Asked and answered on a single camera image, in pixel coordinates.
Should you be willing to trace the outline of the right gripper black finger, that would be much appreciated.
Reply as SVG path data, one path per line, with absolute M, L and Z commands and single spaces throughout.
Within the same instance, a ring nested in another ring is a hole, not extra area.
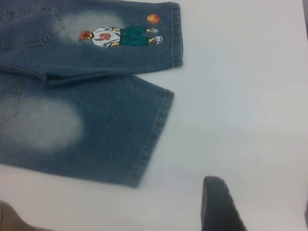
M 219 177 L 203 180 L 201 226 L 203 231 L 246 230 L 227 184 Z

